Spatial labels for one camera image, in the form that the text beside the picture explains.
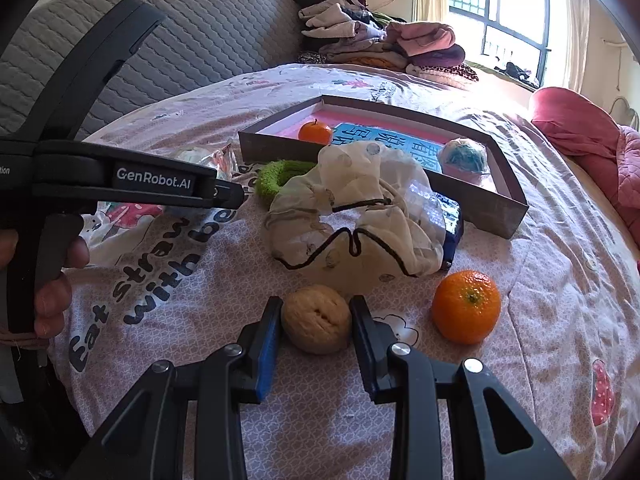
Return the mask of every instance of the metal screw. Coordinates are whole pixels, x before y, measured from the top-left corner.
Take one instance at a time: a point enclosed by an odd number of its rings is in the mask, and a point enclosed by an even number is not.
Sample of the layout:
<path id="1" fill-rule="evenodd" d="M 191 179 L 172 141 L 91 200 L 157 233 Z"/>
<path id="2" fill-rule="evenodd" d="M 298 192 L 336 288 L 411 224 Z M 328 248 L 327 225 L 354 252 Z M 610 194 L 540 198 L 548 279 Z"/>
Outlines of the metal screw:
<path id="1" fill-rule="evenodd" d="M 479 374 L 484 367 L 478 359 L 466 359 L 465 368 L 473 374 Z"/>
<path id="2" fill-rule="evenodd" d="M 227 354 L 229 357 L 235 357 L 242 353 L 242 347 L 238 343 L 231 343 L 230 345 L 226 345 L 224 350 L 225 354 Z"/>
<path id="3" fill-rule="evenodd" d="M 171 362 L 166 359 L 160 359 L 151 365 L 151 369 L 156 374 L 164 374 L 169 369 L 169 366 L 171 366 Z"/>
<path id="4" fill-rule="evenodd" d="M 396 355 L 408 355 L 411 347 L 407 343 L 393 343 L 391 345 L 391 351 Z"/>

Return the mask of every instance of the purple cloth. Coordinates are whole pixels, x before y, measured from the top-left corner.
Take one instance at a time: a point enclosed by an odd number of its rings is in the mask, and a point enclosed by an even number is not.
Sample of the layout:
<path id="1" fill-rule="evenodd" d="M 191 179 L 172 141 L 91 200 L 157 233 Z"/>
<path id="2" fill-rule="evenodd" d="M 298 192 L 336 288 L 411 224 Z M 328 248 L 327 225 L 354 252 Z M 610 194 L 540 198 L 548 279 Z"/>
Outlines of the purple cloth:
<path id="1" fill-rule="evenodd" d="M 320 54 L 338 54 L 339 52 L 357 52 L 363 50 L 373 43 L 380 41 L 385 33 L 384 30 L 367 23 L 357 22 L 355 25 L 356 35 L 352 38 L 340 38 L 337 43 L 332 43 L 320 47 Z"/>
<path id="2" fill-rule="evenodd" d="M 418 56 L 411 56 L 409 63 L 415 66 L 452 66 L 462 65 L 465 60 L 465 49 L 455 43 L 444 50 L 432 50 Z"/>

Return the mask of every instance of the bed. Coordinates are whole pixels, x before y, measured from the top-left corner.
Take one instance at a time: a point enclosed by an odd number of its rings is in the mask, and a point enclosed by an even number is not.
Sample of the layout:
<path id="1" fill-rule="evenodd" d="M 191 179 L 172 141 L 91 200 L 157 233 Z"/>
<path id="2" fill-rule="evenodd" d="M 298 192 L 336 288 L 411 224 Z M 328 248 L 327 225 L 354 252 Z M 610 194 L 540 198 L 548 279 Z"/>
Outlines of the bed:
<path id="1" fill-rule="evenodd" d="M 241 156 L 238 130 L 319 94 L 437 114 L 497 140 L 529 213 L 511 240 L 466 225 L 452 268 L 479 269 L 496 280 L 502 313 L 491 336 L 462 348 L 438 334 L 429 305 L 441 274 L 380 285 L 367 301 L 376 316 L 402 319 L 398 330 L 410 332 L 407 337 L 433 358 L 484 361 L 577 478 L 602 478 L 640 420 L 638 248 L 588 177 L 521 115 L 409 75 L 290 64 L 141 108 L 86 142 L 164 156 L 231 143 Z M 263 248 L 265 210 L 252 194 L 256 169 L 241 163 L 236 180 L 249 199 L 237 213 L 102 204 L 85 219 L 84 236 L 97 256 L 68 274 L 74 303 L 50 358 L 89 434 L 152 362 L 205 358 L 258 319 L 270 294 L 283 296 L 303 285 Z M 155 289 L 159 283 L 166 293 Z M 594 402 L 604 407 L 594 409 Z M 264 479 L 383 478 L 393 417 L 393 409 L 369 402 L 352 348 L 319 358 L 285 345 L 271 395 L 242 412 L 248 473 Z M 187 475 L 193 419 L 189 428 Z M 447 440 L 445 427 L 446 454 Z M 450 461 L 445 473 L 452 475 Z"/>
<path id="2" fill-rule="evenodd" d="M 12 90 L 2 95 L 6 133 L 18 129 L 52 70 L 117 1 L 54 0 L 25 20 L 0 62 L 0 84 Z M 380 285 L 367 301 L 433 358 L 482 359 L 578 479 L 603 478 L 640 420 L 640 253 L 593 181 L 527 122 L 526 110 L 492 92 L 406 74 L 286 64 L 300 39 L 291 0 L 242 0 L 250 2 L 242 15 L 259 20 L 234 17 L 241 0 L 146 1 L 168 19 L 101 94 L 80 132 L 91 134 L 87 142 L 169 157 L 231 144 L 240 158 L 238 130 L 320 94 L 428 112 L 495 137 L 530 210 L 511 240 L 468 224 L 452 269 L 496 280 L 502 313 L 490 338 L 461 348 L 434 329 L 429 305 L 442 274 Z M 215 12 L 219 23 L 234 26 L 206 27 L 203 18 Z M 277 45 L 269 38 L 274 28 Z M 215 56 L 194 54 L 201 44 Z M 303 285 L 262 246 L 265 211 L 252 193 L 258 169 L 240 159 L 234 179 L 249 198 L 237 212 L 105 203 L 85 217 L 92 264 L 68 272 L 74 304 L 49 357 L 89 434 L 152 362 L 203 359 L 257 320 L 268 295 Z M 353 349 L 318 358 L 285 344 L 271 395 L 242 412 L 249 475 L 385 478 L 393 416 L 389 406 L 369 402 Z M 187 476 L 193 406 L 190 420 Z M 449 457 L 446 426 L 442 437 Z"/>

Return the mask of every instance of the green hair tie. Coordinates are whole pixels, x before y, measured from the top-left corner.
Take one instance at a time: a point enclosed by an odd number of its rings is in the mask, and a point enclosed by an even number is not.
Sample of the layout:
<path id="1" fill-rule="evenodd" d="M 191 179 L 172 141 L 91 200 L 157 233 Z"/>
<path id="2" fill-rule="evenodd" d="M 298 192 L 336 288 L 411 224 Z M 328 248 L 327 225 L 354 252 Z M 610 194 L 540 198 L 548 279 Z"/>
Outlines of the green hair tie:
<path id="1" fill-rule="evenodd" d="M 316 164 L 314 162 L 300 162 L 298 160 L 277 160 L 270 162 L 260 170 L 260 175 L 255 181 L 255 192 L 262 199 L 265 206 L 269 207 L 273 199 L 289 179 L 294 176 L 304 175 L 311 171 Z"/>

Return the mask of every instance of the window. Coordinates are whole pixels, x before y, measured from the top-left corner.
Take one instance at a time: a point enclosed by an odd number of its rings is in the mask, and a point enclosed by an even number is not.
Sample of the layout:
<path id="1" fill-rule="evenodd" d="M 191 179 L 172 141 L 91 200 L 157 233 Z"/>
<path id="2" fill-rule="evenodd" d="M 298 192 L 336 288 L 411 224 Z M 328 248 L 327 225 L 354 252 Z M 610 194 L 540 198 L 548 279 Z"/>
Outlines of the window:
<path id="1" fill-rule="evenodd" d="M 542 83 L 549 49 L 550 0 L 449 0 L 448 23 L 470 58 L 508 61 Z"/>

